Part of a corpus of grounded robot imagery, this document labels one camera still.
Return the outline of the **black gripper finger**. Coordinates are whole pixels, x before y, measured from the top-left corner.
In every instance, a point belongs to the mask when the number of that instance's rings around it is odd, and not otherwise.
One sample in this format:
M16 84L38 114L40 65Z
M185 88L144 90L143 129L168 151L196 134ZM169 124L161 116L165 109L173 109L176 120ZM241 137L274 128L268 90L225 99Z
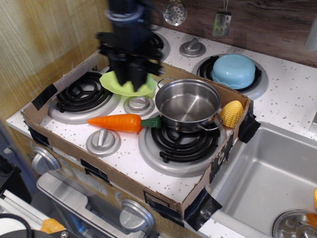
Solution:
M137 90L147 77L147 69L141 63L132 62L128 67L129 79L132 81L135 90Z
M128 56L109 56L110 68L114 71L119 85L128 81Z

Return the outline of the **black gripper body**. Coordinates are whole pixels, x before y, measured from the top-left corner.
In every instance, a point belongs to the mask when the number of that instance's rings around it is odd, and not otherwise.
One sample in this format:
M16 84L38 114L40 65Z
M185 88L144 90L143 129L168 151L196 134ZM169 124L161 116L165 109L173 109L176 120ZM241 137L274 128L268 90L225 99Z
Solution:
M129 64L141 63L147 72L161 74L160 51L151 45L153 34L152 20L140 18L134 20L112 19L112 32L98 32L100 53L109 56L128 56Z

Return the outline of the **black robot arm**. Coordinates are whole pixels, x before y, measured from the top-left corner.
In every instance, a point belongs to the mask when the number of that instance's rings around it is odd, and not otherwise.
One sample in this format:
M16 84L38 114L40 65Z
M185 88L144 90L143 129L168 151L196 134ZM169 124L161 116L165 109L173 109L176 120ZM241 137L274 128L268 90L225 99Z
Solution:
M160 75L162 53L154 43L152 12L147 0L110 0L106 17L112 32L99 32L99 52L108 57L118 83L131 82L134 91L146 84L148 74Z

